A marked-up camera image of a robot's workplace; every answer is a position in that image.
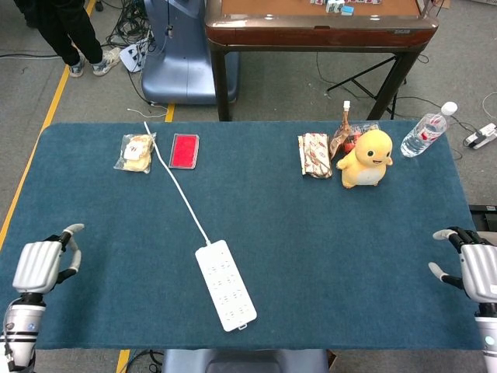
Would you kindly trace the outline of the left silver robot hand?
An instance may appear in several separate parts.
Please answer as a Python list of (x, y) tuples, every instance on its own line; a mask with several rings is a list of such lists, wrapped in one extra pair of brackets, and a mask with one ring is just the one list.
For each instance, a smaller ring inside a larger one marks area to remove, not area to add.
[[(43, 241), (25, 244), (21, 252), (12, 286), (18, 293), (45, 295), (79, 271), (82, 252), (74, 235), (85, 228), (82, 223), (69, 225), (60, 235), (51, 235)], [(71, 263), (60, 270), (62, 254), (69, 248)]]

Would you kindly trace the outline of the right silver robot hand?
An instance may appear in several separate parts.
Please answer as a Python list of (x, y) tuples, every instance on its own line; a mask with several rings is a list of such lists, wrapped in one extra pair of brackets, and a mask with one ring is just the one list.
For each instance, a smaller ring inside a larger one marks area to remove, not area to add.
[(433, 233), (435, 240), (447, 240), (456, 249), (461, 277), (449, 275), (434, 262), (428, 264), (441, 282), (463, 290), (478, 304), (496, 303), (496, 246), (477, 232), (449, 227)]

